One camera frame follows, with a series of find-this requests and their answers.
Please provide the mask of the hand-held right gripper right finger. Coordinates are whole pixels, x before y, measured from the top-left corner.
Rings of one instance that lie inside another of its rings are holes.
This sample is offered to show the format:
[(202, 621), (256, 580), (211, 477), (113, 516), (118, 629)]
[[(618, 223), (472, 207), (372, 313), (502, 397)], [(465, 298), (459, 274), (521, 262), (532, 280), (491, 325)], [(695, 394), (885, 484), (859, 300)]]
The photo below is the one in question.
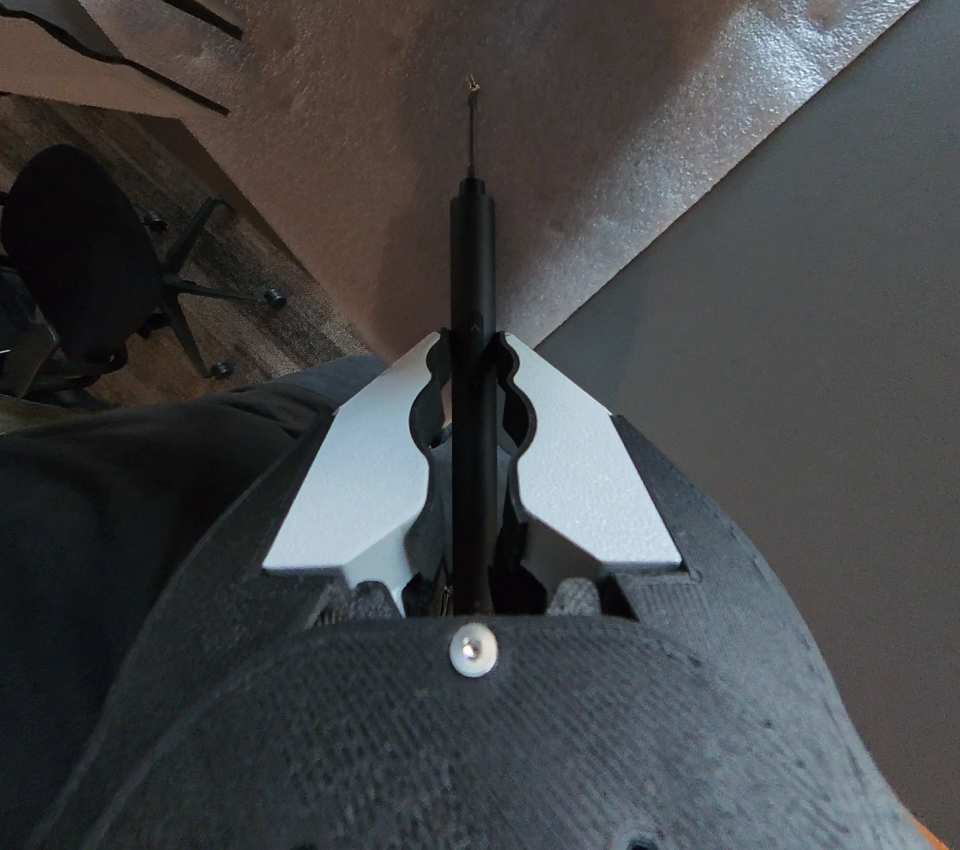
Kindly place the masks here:
[(511, 333), (496, 357), (508, 463), (495, 612), (543, 614), (568, 580), (684, 568), (612, 412)]

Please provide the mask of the black backpack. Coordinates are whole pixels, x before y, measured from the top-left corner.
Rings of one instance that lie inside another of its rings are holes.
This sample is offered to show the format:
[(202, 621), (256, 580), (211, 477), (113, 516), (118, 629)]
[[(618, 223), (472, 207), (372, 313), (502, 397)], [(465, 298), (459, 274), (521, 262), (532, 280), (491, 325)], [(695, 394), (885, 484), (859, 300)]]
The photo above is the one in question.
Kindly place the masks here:
[(36, 307), (18, 274), (1, 268), (1, 389), (2, 395), (27, 399), (53, 359), (61, 340), (37, 318)]

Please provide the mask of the grey foam sheet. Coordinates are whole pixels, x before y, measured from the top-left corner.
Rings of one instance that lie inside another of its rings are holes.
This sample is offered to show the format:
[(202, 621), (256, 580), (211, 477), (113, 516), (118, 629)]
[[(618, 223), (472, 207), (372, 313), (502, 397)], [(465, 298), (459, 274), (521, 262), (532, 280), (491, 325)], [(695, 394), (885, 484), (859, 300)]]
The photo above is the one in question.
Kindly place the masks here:
[(467, 164), (496, 202), (500, 326), (536, 344), (918, 0), (78, 0), (219, 95), (188, 126), (371, 348), (449, 321)]

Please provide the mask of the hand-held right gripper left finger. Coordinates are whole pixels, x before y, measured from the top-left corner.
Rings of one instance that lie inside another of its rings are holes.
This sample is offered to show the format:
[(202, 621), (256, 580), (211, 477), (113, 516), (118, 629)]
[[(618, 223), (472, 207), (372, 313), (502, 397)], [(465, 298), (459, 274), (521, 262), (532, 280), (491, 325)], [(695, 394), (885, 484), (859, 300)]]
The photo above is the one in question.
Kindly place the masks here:
[(400, 616), (415, 579), (448, 563), (442, 467), (447, 331), (434, 331), (340, 406), (262, 561), (269, 575), (380, 583)]

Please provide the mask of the black electric screwdriver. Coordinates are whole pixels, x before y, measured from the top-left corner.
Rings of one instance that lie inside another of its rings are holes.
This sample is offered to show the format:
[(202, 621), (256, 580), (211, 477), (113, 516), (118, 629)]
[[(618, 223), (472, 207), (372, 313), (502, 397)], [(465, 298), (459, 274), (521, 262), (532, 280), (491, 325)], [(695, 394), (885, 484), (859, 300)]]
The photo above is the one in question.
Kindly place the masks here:
[(451, 586), (458, 616), (491, 605), (488, 539), (498, 531), (496, 205), (478, 174), (479, 95), (467, 101), (468, 163), (450, 202)]

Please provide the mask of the black office chair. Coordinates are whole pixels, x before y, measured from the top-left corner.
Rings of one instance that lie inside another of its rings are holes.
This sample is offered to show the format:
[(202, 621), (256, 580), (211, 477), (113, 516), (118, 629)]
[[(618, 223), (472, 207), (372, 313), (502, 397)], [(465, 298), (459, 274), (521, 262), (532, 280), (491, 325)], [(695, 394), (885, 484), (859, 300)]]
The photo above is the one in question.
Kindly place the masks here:
[(203, 379), (234, 373), (228, 362), (205, 364), (180, 298), (183, 295), (254, 304), (280, 311), (288, 297), (215, 289), (187, 280), (182, 269), (214, 211), (208, 197), (164, 256), (148, 230), (165, 222), (142, 221), (100, 162), (86, 151), (58, 144), (32, 157), (9, 192), (2, 193), (2, 265), (11, 267), (57, 333), (59, 347), (27, 399), (85, 389), (124, 369), (128, 340), (171, 328)]

